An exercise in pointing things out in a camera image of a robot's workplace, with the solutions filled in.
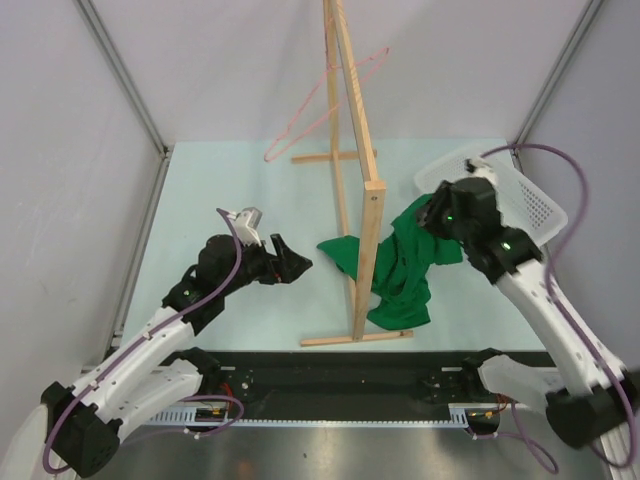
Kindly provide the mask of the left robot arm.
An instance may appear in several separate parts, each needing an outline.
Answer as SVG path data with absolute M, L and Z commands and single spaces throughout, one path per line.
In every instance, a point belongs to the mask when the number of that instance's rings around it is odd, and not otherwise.
M 271 241 L 273 252 L 262 241 L 243 244 L 235 235 L 209 238 L 136 337 L 71 386 L 54 382 L 45 389 L 47 473 L 73 470 L 88 478 L 156 414 L 219 392 L 218 362 L 191 341 L 223 312 L 227 296 L 254 282 L 291 284 L 312 266 L 280 235 Z

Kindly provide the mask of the green t shirt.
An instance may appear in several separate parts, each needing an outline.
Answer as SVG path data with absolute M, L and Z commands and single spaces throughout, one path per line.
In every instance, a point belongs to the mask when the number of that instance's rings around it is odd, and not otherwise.
M 410 204 L 391 222 L 392 233 L 378 245 L 371 291 L 380 303 L 367 319 L 382 329 L 399 331 L 428 324 L 429 268 L 463 261 L 458 243 L 435 237 L 418 225 L 416 212 L 430 199 L 424 194 Z

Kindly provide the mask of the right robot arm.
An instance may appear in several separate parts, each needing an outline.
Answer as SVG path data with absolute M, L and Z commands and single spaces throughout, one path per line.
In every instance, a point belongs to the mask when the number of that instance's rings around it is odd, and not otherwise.
M 488 179 L 441 182 L 416 216 L 428 233 L 457 242 L 469 263 L 517 308 L 560 377 L 551 382 L 535 368 L 494 352 L 461 376 L 469 399 L 503 394 L 545 416 L 556 435 L 575 449 L 623 424 L 636 429 L 639 373 L 600 345 L 555 285 L 530 236 L 503 224 Z

